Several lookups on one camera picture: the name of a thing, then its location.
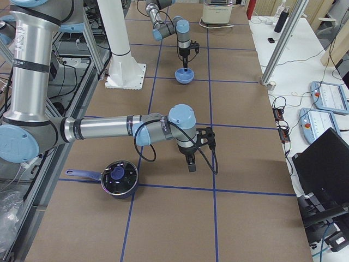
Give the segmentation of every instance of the blue bowl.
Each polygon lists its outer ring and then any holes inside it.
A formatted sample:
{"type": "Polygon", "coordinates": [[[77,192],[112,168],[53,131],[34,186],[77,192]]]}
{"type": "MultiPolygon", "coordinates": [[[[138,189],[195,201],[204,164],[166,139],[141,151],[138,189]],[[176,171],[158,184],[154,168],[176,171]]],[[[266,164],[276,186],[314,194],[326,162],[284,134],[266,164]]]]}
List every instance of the blue bowl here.
{"type": "Polygon", "coordinates": [[[176,80],[181,84],[188,84],[194,78],[194,71],[188,68],[188,71],[184,71],[184,68],[179,68],[174,73],[176,80]]]}

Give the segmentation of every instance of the black monitor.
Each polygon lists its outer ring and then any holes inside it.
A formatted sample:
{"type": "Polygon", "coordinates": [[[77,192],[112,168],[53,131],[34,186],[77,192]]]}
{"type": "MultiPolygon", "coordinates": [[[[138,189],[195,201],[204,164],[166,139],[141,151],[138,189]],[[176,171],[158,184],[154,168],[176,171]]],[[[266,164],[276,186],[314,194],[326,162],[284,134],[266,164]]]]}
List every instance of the black monitor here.
{"type": "MultiPolygon", "coordinates": [[[[349,145],[329,128],[303,153],[292,157],[305,194],[325,210],[349,203],[349,145]]],[[[349,214],[332,218],[349,240],[349,214]]]]}

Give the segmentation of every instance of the plastic bag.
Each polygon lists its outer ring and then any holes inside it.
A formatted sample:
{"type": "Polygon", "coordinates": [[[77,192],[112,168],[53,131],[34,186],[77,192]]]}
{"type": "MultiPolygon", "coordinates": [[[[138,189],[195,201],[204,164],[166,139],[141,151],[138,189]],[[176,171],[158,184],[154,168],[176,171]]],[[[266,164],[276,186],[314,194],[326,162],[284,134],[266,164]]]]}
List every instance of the plastic bag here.
{"type": "Polygon", "coordinates": [[[23,216],[23,193],[17,190],[0,192],[0,254],[15,241],[23,216]]]}

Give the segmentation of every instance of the purple pot handle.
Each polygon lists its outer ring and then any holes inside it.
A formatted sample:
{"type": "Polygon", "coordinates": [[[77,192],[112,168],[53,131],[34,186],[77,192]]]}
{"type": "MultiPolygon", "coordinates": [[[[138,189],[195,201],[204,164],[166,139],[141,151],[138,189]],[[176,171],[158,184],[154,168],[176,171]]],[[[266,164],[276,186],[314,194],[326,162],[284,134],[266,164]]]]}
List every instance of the purple pot handle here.
{"type": "Polygon", "coordinates": [[[86,170],[78,170],[78,169],[68,169],[65,174],[67,176],[83,176],[83,177],[89,177],[94,180],[100,181],[101,179],[101,173],[93,172],[93,171],[86,171],[86,170]]]}

